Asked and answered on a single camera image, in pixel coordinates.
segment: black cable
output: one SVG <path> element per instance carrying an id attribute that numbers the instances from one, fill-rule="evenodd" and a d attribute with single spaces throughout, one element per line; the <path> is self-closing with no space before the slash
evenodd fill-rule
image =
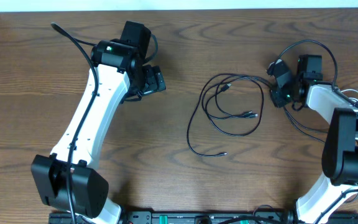
<path id="1" fill-rule="evenodd" d="M 206 87 L 208 86 L 208 84 L 209 84 L 212 80 L 214 80 L 215 78 L 220 77 L 220 76 L 227 76 L 227 77 L 226 77 L 225 79 L 223 79 L 221 82 L 216 83 L 216 84 L 210 86 L 207 90 L 205 90 Z M 229 85 L 230 85 L 232 82 L 237 81 L 237 80 L 243 80 L 243 79 L 246 79 L 246 80 L 248 80 L 248 81 L 254 82 L 254 83 L 259 87 L 259 89 L 260 89 L 260 92 L 261 92 L 261 95 L 262 95 L 262 103 L 261 103 L 261 106 L 260 106 L 260 114 L 258 114 L 258 115 L 253 114 L 253 113 L 243 114 L 243 117 L 240 117 L 240 115 L 233 115 L 233 114 L 229 114 L 229 113 L 226 113 L 226 114 L 228 114 L 227 117 L 217 117 L 217 116 L 210 115 L 210 114 L 208 113 L 208 110 L 207 110 L 208 103 L 209 103 L 210 99 L 215 98 L 215 100 L 216 100 L 215 102 L 216 102 L 217 106 L 219 106 L 218 100 L 216 99 L 216 98 L 217 98 L 217 95 L 220 94 L 220 93 L 222 93 L 223 91 L 226 91 L 226 90 L 230 87 Z M 190 117 L 189 124 L 188 124 L 188 127 L 187 127 L 186 140 L 187 140 L 187 145 L 188 145 L 189 149 L 190 149 L 192 152 L 194 152 L 197 156 L 202 156 L 202 157 L 219 157 L 219 156 L 225 156 L 225 155 L 227 154 L 226 152 L 220 152 L 220 153 L 213 154 L 213 155 L 201 154 L 201 153 L 196 152 L 196 151 L 192 148 L 192 146 L 191 146 L 191 144 L 190 144 L 190 140 L 189 140 L 190 126 L 191 126 L 191 122 L 193 121 L 193 118 L 194 118 L 194 116 L 195 116 L 195 114 L 196 114 L 196 112 L 197 112 L 197 109 L 198 109 L 200 103 L 201 103 L 201 105 L 202 105 L 202 108 L 203 108 L 203 110 L 204 110 L 204 112 L 205 112 L 207 118 L 208 118 L 209 121 L 211 122 L 211 124 L 212 124 L 218 131 L 220 131 L 220 132 L 223 133 L 223 134 L 227 134 L 227 135 L 235 136 L 235 137 L 242 137 L 242 136 L 246 136 L 246 135 L 248 135 L 248 134 L 254 132 L 254 131 L 258 128 L 258 126 L 259 126 L 259 124 L 260 124 L 260 120 L 262 119 L 262 112 L 263 112 L 263 106 L 264 106 L 264 93 L 263 93 L 262 87 L 261 87 L 256 81 L 261 82 L 261 83 L 267 85 L 269 88 L 272 86 L 272 84 L 269 83 L 269 81 L 267 81 L 267 80 L 265 80 L 265 79 L 263 79 L 263 78 L 260 78 L 260 77 L 252 77 L 252 76 L 248 76 L 248 75 L 236 75 L 236 74 L 232 74 L 232 73 L 221 73 L 221 74 L 217 74 L 217 75 L 213 76 L 212 78 L 210 78 L 210 79 L 207 81 L 207 83 L 204 85 L 203 89 L 201 90 L 200 97 L 198 98 L 198 102 L 197 102 L 197 104 L 196 104 L 196 108 L 195 108 L 193 114 L 192 114 L 191 117 Z M 205 99 L 206 93 L 207 93 L 210 89 L 212 89 L 213 87 L 216 87 L 215 94 L 214 94 L 213 96 L 209 97 L 208 100 L 207 100 L 207 102 L 206 102 L 206 104 L 204 105 L 204 99 Z M 250 117 L 256 117 L 256 116 L 259 117 L 258 123 L 255 125 L 254 128 L 252 128 L 250 131 L 248 131 L 248 132 L 246 132 L 246 133 L 244 133 L 244 134 L 233 134 L 233 133 L 228 133 L 228 132 L 226 132 L 226 131 L 223 131 L 223 130 L 220 129 L 220 128 L 214 123 L 214 121 L 213 121 L 213 119 L 250 118 Z"/>
<path id="2" fill-rule="evenodd" d="M 93 43 L 89 43 L 87 41 L 84 41 L 84 40 L 80 40 L 80 39 L 77 39 L 77 38 L 74 38 L 78 43 L 81 43 L 81 44 L 86 44 L 86 45 L 89 45 L 89 46 L 96 46 L 96 44 L 93 44 Z"/>
<path id="3" fill-rule="evenodd" d="M 155 56 L 157 55 L 157 52 L 158 52 L 158 42 L 157 42 L 157 38 L 155 37 L 154 34 L 152 34 L 152 37 L 153 37 L 153 40 L 154 40 L 154 45 L 155 45 L 155 50 L 154 50 L 154 53 L 152 55 L 150 55 L 149 57 L 147 57 L 143 64 L 146 64 L 148 62 L 150 62 L 151 60 L 153 60 L 155 58 Z"/>
<path id="4" fill-rule="evenodd" d="M 84 115 L 81 118 L 80 123 L 78 124 L 78 127 L 75 131 L 75 134 L 73 136 L 73 140 L 70 143 L 70 148 L 68 151 L 68 158 L 67 158 L 67 170 L 66 170 L 66 187 L 67 187 L 67 197 L 68 197 L 68 203 L 70 204 L 70 212 L 71 212 L 71 219 L 73 220 L 73 223 L 76 224 L 76 217 L 75 217 L 75 209 L 74 209 L 74 203 L 73 203 L 73 196 L 72 196 L 72 189 L 71 189 L 71 160 L 73 159 L 73 151 L 75 150 L 76 146 L 75 143 L 78 140 L 78 135 L 81 131 L 82 125 L 85 122 L 86 116 L 88 115 L 88 113 L 90 112 L 90 109 L 92 107 L 93 101 L 96 98 L 96 95 L 98 94 L 98 89 L 99 89 L 99 81 L 98 81 L 98 75 L 96 73 L 96 70 L 94 69 L 94 65 L 93 62 L 91 61 L 91 59 L 89 58 L 89 56 L 86 54 L 86 52 L 84 51 L 84 49 L 81 47 L 81 45 L 78 43 L 77 39 L 75 39 L 74 37 L 72 37 L 70 34 L 68 34 L 68 32 L 66 32 L 63 28 L 61 28 L 58 24 L 56 23 L 51 23 L 50 24 L 52 26 L 52 28 L 57 31 L 59 34 L 64 35 L 65 37 L 69 38 L 75 45 L 76 47 L 78 47 L 78 49 L 80 50 L 80 52 L 84 55 L 87 63 L 89 64 L 89 66 L 91 67 L 92 70 L 92 74 L 93 74 L 93 78 L 94 78 L 94 90 L 92 92 L 92 97 L 91 100 L 88 103 L 88 106 L 85 109 Z"/>
<path id="5" fill-rule="evenodd" d="M 317 133 L 324 133 L 324 134 L 327 134 L 327 133 L 328 133 L 327 131 L 322 131 L 322 130 L 318 130 L 318 129 L 306 127 L 305 125 L 299 123 L 299 121 L 297 121 L 297 120 L 290 114 L 290 112 L 286 109 L 285 106 L 284 106 L 283 108 L 284 108 L 284 111 L 285 111 L 286 116 L 288 117 L 288 119 L 292 120 L 294 123 L 296 123 L 297 125 L 301 126 L 301 128 L 306 129 L 306 130 L 309 130 L 309 131 L 314 131 L 314 132 L 317 132 Z"/>
<path id="6" fill-rule="evenodd" d="M 358 193 L 352 200 L 345 201 L 345 203 L 352 203 L 355 202 L 357 199 L 358 199 Z"/>
<path id="7" fill-rule="evenodd" d="M 338 68 L 337 68 L 337 63 L 336 63 L 335 57 L 334 57 L 333 53 L 328 49 L 328 47 L 326 47 L 324 44 L 322 44 L 322 43 L 320 43 L 320 42 L 318 42 L 316 40 L 301 40 L 301 41 L 298 41 L 298 42 L 296 42 L 294 44 L 289 45 L 285 50 L 283 50 L 283 52 L 281 52 L 281 54 L 277 57 L 276 61 L 274 61 L 271 74 L 274 74 L 275 65 L 277 64 L 277 61 L 281 59 L 281 57 L 283 56 L 283 54 L 285 52 L 287 52 L 288 50 L 290 50 L 291 48 L 293 48 L 296 45 L 303 44 L 303 43 L 306 43 L 306 42 L 317 44 L 320 47 L 326 49 L 327 52 L 330 54 L 331 58 L 333 59 L 334 67 L 335 67 L 335 75 L 334 75 L 334 80 L 332 82 L 332 86 L 335 86 L 336 79 L 337 79 L 337 74 L 338 74 Z"/>
<path id="8" fill-rule="evenodd" d="M 252 212 L 252 215 L 256 217 L 256 212 L 257 210 L 263 208 L 263 207 L 268 207 L 268 208 L 271 208 L 273 210 L 273 212 L 276 214 L 276 216 L 280 219 L 280 221 L 282 221 L 282 216 L 279 215 L 276 210 L 271 206 L 271 205 L 259 205 L 255 210 L 254 212 Z"/>
<path id="9" fill-rule="evenodd" d="M 232 218 L 229 220 L 226 220 L 224 222 L 220 222 L 218 224 L 230 224 L 230 223 L 235 223 L 235 222 L 239 222 L 239 221 L 245 221 L 245 220 L 253 220 L 253 221 L 262 221 L 265 223 L 273 223 L 273 224 L 283 224 L 280 221 L 276 221 L 276 220 L 272 220 L 269 218 L 262 218 L 262 217 L 253 217 L 253 216 L 248 216 L 248 215 L 243 215 L 241 217 L 237 217 L 237 218 Z"/>
<path id="10" fill-rule="evenodd" d="M 289 116 L 290 113 L 287 111 L 287 109 L 284 108 L 284 112 L 285 112 L 285 114 L 286 114 L 288 120 L 291 122 L 292 126 L 293 126 L 296 130 L 298 130 L 300 133 L 302 133 L 302 134 L 304 134 L 304 135 L 306 135 L 306 136 L 308 136 L 308 137 L 310 137 L 310 138 L 312 138 L 312 139 L 314 139 L 314 140 L 317 140 L 317 141 L 319 141 L 319 142 L 321 142 L 321 143 L 323 143 L 323 144 L 325 143 L 323 140 L 321 140 L 321 139 L 319 139 L 319 138 L 316 138 L 316 137 L 314 137 L 314 136 L 312 136 L 312 135 L 310 135 L 310 134 L 308 134 L 308 133 L 302 131 L 300 128 L 298 128 L 298 126 L 297 126 L 297 125 L 293 122 L 293 120 L 290 118 L 290 116 Z"/>

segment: wooden table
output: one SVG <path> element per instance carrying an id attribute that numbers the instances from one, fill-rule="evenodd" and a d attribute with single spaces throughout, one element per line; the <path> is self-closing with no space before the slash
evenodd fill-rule
<path id="1" fill-rule="evenodd" d="M 196 150 L 227 151 L 225 157 L 191 153 L 186 127 L 209 78 L 222 72 L 268 78 L 268 64 L 301 39 L 326 44 L 339 65 L 339 87 L 358 89 L 358 9 L 0 13 L 0 223 L 47 222 L 52 207 L 41 203 L 30 164 L 60 139 L 88 78 L 82 54 L 50 22 L 97 43 L 119 38 L 127 20 L 157 36 L 152 64 L 160 65 L 167 90 L 118 107 L 98 171 L 109 182 L 109 197 L 156 211 L 292 208 L 321 173 L 323 145 L 295 130 L 266 88 L 262 122 L 250 136 L 225 136 L 202 112 L 196 115 L 190 134 Z M 322 54 L 324 78 L 332 79 L 333 63 L 323 49 L 305 44 L 291 50 L 284 59 L 293 70 L 299 54 Z M 245 81 L 219 99 L 233 113 L 260 106 L 259 89 Z M 328 126 L 311 110 L 293 114 L 308 126 Z M 220 125 L 241 133 L 256 122 Z M 341 208 L 358 211 L 358 201 Z"/>

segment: white wall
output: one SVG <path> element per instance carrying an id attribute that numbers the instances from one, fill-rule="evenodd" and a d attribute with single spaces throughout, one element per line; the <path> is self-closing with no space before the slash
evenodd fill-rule
<path id="1" fill-rule="evenodd" d="M 358 0 L 0 0 L 0 12 L 358 7 Z"/>

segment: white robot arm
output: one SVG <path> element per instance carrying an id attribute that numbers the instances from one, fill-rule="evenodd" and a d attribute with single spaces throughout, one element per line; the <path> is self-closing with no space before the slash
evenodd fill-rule
<path id="1" fill-rule="evenodd" d="M 99 167 L 101 146 L 106 132 L 111 123 L 114 112 L 120 104 L 124 95 L 129 89 L 129 78 L 126 72 L 120 73 L 117 68 L 107 65 L 99 65 L 95 68 L 99 77 L 99 95 L 96 97 L 88 116 L 78 135 L 77 148 L 73 153 L 73 164 L 80 160 L 86 162 L 88 168 L 94 170 Z M 84 95 L 75 111 L 65 134 L 53 147 L 50 154 L 56 154 L 56 159 L 66 162 L 68 157 L 68 145 L 71 143 L 71 136 L 78 126 L 82 115 L 91 99 L 95 85 L 92 71 L 89 70 L 89 79 L 86 84 Z M 97 224 L 115 224 L 121 213 L 121 208 L 109 198 L 96 218 L 86 218 Z"/>
<path id="2" fill-rule="evenodd" d="M 74 39 L 54 23 L 52 27 L 73 41 L 94 66 L 67 130 L 49 157 L 36 155 L 32 175 L 44 204 L 75 211 L 96 224 L 116 224 L 121 208 L 107 198 L 108 183 L 96 172 L 101 146 L 118 104 L 165 90 L 159 67 L 145 65 L 157 53 L 157 39 L 143 24 L 126 22 L 121 38 L 94 45 L 90 59 L 78 42 L 91 43 Z M 151 37 L 155 52 L 146 58 Z"/>
<path id="3" fill-rule="evenodd" d="M 358 113 L 358 109 L 355 109 L 349 102 L 333 92 L 331 85 L 311 86 L 307 95 L 306 105 L 310 109 L 317 111 L 329 124 L 335 108 L 349 108 Z M 330 178 L 322 173 L 309 192 L 296 201 L 298 219 L 306 223 L 314 223 L 321 213 L 339 198 L 343 192 L 352 189 L 358 189 L 358 186 L 347 184 L 334 186 Z M 357 192 L 347 194 L 316 224 L 326 223 L 332 212 L 355 194 Z"/>
<path id="4" fill-rule="evenodd" d="M 326 48 L 314 40 L 300 41 L 290 47 L 302 42 L 314 42 Z M 296 78 L 282 60 L 270 64 L 267 70 L 277 83 L 270 91 L 276 107 L 299 102 L 302 105 L 295 108 L 293 104 L 294 110 L 310 108 L 330 124 L 322 156 L 323 173 L 309 192 L 296 201 L 294 220 L 300 223 L 326 223 L 333 211 L 358 194 L 358 146 L 355 146 L 358 103 L 344 96 L 332 83 L 323 81 L 321 61 L 320 55 L 301 55 Z"/>

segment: cable connector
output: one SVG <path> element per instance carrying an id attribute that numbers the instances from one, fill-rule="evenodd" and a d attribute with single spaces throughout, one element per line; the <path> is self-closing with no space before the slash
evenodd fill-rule
<path id="1" fill-rule="evenodd" d="M 228 89 L 230 88 L 230 86 L 231 86 L 230 83 L 224 85 L 224 86 L 221 88 L 221 91 L 226 91 L 226 90 L 228 90 Z"/>
<path id="2" fill-rule="evenodd" d="M 245 118 L 256 118 L 256 117 L 258 117 L 258 114 L 253 113 L 253 114 L 246 116 Z"/>
<path id="3" fill-rule="evenodd" d="M 241 116 L 242 116 L 243 118 L 246 118 L 246 117 L 248 117 L 249 115 L 251 115 L 251 114 L 253 114 L 253 113 L 254 113 L 254 112 L 252 112 L 252 111 L 246 111 L 246 112 L 242 113 Z"/>

